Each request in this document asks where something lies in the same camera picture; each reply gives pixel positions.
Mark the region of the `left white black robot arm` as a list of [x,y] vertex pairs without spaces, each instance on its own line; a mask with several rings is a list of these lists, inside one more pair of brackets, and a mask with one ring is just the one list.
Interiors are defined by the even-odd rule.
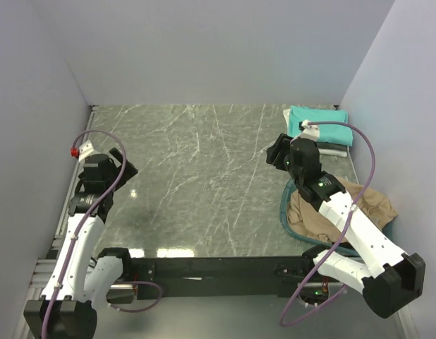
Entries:
[[105,229],[113,197],[137,174],[125,153],[97,153],[89,143],[72,149],[83,163],[68,204],[66,236],[52,274],[38,299],[26,303],[23,316],[35,338],[92,338],[97,312],[118,281],[134,276],[127,248],[105,248],[91,265],[92,252]]

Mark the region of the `beige t-shirt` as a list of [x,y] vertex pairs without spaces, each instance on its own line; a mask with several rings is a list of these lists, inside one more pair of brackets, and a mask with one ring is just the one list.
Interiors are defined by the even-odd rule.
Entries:
[[287,212],[288,223],[291,229],[303,236],[324,243],[335,243],[344,228],[353,199],[358,194],[362,195],[357,201],[358,209],[379,230],[383,230],[387,224],[398,216],[394,205],[384,194],[372,188],[367,188],[363,191],[363,187],[360,184],[354,184],[343,177],[338,177],[337,179],[351,197],[339,203],[336,218],[330,220],[320,211],[315,210],[311,204],[306,202],[295,191],[291,195]]

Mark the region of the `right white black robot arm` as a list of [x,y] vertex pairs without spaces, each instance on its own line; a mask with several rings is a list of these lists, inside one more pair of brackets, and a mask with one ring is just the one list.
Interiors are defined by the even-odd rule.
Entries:
[[300,197],[330,221],[360,256],[359,261],[331,248],[316,246],[305,254],[306,276],[294,291],[297,298],[314,276],[338,280],[362,294],[381,318],[388,318],[423,293],[425,262],[407,254],[386,237],[352,200],[344,185],[322,170],[316,142],[282,133],[267,149],[267,163],[290,174]]

